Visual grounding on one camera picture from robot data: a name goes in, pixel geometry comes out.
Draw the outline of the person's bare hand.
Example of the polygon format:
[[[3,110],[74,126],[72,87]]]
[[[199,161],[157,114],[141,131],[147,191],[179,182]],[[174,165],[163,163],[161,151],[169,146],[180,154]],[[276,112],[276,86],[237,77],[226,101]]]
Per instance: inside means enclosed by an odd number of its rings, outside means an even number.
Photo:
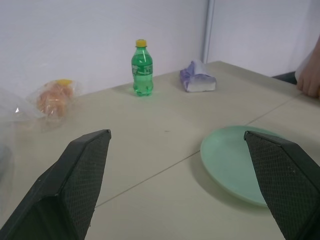
[[[309,97],[320,97],[320,39],[297,80],[297,89]]]

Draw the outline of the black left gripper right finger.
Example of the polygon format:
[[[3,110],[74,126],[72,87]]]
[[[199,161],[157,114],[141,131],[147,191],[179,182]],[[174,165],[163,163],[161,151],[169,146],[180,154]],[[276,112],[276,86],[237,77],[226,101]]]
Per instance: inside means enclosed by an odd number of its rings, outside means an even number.
[[[286,240],[320,238],[320,167],[296,143],[247,130],[261,194]]]

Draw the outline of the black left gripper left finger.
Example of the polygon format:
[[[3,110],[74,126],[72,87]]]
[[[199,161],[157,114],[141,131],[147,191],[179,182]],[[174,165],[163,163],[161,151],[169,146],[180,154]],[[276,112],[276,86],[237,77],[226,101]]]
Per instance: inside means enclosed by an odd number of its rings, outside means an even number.
[[[2,240],[83,240],[97,204],[112,138],[109,129],[71,141],[0,230]]]

